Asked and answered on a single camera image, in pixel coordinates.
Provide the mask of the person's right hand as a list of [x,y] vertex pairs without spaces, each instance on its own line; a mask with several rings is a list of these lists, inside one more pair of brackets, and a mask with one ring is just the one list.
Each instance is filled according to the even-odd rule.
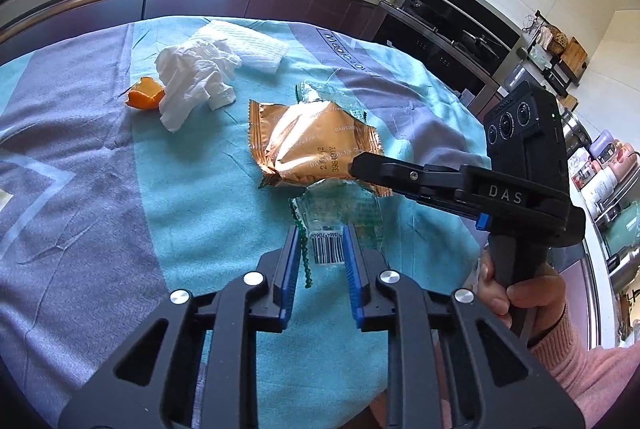
[[547,334],[562,319],[566,304],[566,285],[562,276],[546,265],[541,275],[503,287],[494,278],[494,264],[487,249],[480,256],[477,295],[507,327],[512,325],[512,307],[536,311],[530,332],[533,338]]

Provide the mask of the pink sleeve right forearm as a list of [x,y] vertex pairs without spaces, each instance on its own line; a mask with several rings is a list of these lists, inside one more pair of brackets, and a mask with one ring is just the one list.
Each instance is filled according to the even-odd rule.
[[579,407],[588,428],[639,426],[639,346],[587,350],[570,315],[530,348]]

